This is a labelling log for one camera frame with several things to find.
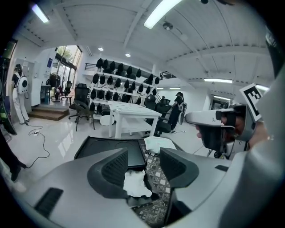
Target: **white table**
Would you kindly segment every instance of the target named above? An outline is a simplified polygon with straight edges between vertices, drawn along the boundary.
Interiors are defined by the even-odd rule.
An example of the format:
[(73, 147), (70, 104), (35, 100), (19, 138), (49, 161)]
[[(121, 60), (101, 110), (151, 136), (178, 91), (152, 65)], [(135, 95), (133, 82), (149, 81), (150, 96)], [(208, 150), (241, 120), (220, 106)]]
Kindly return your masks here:
[[(151, 131), (150, 136), (155, 133), (155, 128), (161, 113), (142, 107), (137, 104), (108, 101), (110, 106), (109, 138), (112, 137), (113, 115), (116, 123), (115, 138), (121, 138), (122, 133), (133, 133), (140, 131)], [(154, 119), (152, 126), (144, 119)]]

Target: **wheel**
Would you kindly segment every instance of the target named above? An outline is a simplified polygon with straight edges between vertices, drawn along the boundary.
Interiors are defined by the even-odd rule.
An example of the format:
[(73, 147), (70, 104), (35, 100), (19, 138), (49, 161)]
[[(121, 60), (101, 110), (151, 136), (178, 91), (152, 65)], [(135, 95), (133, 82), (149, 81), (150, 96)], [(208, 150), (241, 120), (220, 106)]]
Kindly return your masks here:
[(220, 158), (221, 155), (222, 155), (221, 153), (215, 152), (214, 153), (214, 158), (218, 159), (218, 158)]

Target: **person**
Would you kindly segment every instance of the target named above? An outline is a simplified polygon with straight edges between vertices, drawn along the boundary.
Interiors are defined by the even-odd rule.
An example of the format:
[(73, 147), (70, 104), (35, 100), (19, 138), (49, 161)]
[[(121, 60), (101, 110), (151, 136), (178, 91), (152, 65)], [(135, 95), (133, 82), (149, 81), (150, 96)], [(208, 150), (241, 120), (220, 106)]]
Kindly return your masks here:
[[(221, 121), (223, 124), (226, 124), (227, 118), (222, 117)], [(244, 130), (244, 125), (245, 125), (244, 119), (241, 117), (237, 117), (236, 123), (235, 123), (235, 128), (236, 128), (237, 134), (241, 135), (241, 133)], [(200, 133), (200, 131), (197, 133), (197, 137), (202, 138), (202, 134)], [(249, 150), (251, 150), (253, 148), (253, 146), (256, 145), (257, 143), (264, 141), (264, 140), (268, 140), (268, 139), (269, 139), (269, 136), (268, 136), (267, 130), (266, 130), (263, 122), (257, 122), (254, 134), (248, 142)]]
[(29, 117), (28, 117), (27, 110), (24, 105), (24, 94), (18, 94), (17, 92), (19, 79), (22, 76), (24, 76), (24, 73), (22, 72), (22, 68), (20, 64), (16, 65), (14, 72), (15, 73), (13, 74), (13, 77), (12, 77), (12, 87), (13, 87), (12, 97), (13, 97), (14, 106), (15, 106), (16, 113), (20, 121), (20, 124), (24, 124), (25, 121), (29, 122)]
[(183, 107), (184, 103), (183, 93), (178, 92), (176, 96), (177, 98), (174, 100), (174, 104), (171, 107), (172, 111), (168, 121), (168, 123), (171, 125), (171, 133), (175, 132), (174, 129), (177, 125), (181, 107)]

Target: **patterned mat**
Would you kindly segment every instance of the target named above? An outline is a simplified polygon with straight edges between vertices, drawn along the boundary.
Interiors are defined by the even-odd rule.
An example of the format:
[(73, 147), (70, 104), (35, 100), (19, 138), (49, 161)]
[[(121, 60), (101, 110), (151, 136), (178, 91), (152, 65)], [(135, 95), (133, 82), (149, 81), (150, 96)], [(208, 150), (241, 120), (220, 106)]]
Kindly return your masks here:
[(161, 170), (158, 155), (149, 154), (146, 151), (144, 140), (142, 140), (141, 147), (147, 160), (147, 173), (150, 176), (160, 198), (149, 204), (134, 207), (133, 210), (150, 227), (161, 228), (164, 227), (164, 219), (170, 198), (170, 186), (163, 171)]

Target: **fluorescent light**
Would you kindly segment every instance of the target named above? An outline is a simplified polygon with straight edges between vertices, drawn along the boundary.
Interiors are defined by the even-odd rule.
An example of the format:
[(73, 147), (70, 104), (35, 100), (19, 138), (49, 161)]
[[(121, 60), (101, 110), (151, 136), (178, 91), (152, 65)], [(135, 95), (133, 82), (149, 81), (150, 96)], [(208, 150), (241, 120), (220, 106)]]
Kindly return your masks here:
[(40, 7), (38, 7), (37, 4), (34, 4), (34, 6), (32, 7), (32, 10), (42, 20), (42, 22), (46, 23), (49, 21), (46, 15), (42, 12), (42, 10), (40, 9)]
[(143, 24), (149, 29), (152, 29), (153, 26), (173, 7), (175, 7), (182, 0), (162, 0), (161, 3), (155, 8), (155, 10), (148, 17), (146, 22)]
[(263, 90), (263, 91), (267, 91), (267, 90), (269, 90), (269, 88), (268, 88), (268, 87), (263, 86), (263, 85), (256, 85), (256, 88), (258, 88), (258, 89), (260, 89), (260, 90)]
[(214, 96), (215, 98), (218, 98), (218, 99), (222, 99), (222, 100), (226, 100), (226, 101), (230, 101), (231, 99), (229, 98), (223, 98), (223, 97), (218, 97), (218, 96)]
[(214, 79), (214, 78), (205, 78), (204, 81), (232, 83), (232, 80), (227, 80), (227, 79)]

